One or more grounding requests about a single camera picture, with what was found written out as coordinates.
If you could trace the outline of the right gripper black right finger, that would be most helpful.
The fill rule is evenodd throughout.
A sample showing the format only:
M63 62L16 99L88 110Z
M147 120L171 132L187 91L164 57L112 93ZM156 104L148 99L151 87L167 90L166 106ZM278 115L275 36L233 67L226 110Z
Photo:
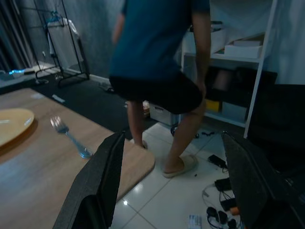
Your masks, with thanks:
M250 141L222 132L229 179L248 229L305 227L305 161L284 154L277 162Z

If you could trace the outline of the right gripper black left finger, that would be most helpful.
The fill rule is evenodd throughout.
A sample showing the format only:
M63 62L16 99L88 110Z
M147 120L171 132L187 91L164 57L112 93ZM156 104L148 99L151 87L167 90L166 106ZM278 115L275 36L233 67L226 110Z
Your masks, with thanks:
M55 229L108 229L121 178L125 132L104 139L74 179Z

